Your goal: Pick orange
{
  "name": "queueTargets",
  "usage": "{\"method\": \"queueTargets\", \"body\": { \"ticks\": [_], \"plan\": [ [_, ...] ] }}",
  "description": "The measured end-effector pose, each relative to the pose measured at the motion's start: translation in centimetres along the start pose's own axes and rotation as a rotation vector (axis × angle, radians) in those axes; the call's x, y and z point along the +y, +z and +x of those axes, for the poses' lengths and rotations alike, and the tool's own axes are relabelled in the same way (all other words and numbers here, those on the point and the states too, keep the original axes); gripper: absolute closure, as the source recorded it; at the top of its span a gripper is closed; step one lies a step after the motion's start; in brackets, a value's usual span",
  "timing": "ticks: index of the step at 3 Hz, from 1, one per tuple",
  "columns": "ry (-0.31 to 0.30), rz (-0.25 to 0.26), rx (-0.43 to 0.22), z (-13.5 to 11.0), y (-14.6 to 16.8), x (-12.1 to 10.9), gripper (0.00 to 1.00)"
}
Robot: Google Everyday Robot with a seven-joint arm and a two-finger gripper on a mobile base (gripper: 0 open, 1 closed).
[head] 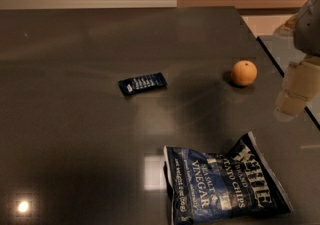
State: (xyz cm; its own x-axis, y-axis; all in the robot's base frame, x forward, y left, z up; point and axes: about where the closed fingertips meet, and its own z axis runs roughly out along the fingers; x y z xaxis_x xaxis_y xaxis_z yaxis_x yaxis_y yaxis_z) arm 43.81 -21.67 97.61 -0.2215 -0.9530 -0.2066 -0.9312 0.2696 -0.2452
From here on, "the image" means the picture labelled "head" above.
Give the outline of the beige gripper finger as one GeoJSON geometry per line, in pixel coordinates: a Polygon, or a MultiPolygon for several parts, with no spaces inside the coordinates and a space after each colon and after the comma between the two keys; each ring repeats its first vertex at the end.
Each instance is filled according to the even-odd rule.
{"type": "Polygon", "coordinates": [[[320,57],[305,56],[300,62],[290,62],[275,103],[275,118],[281,122],[292,120],[319,93],[320,57]]]}
{"type": "Polygon", "coordinates": [[[281,24],[279,27],[275,29],[274,35],[280,37],[292,37],[296,21],[297,15],[294,14],[290,18],[288,18],[283,24],[281,24]]]}

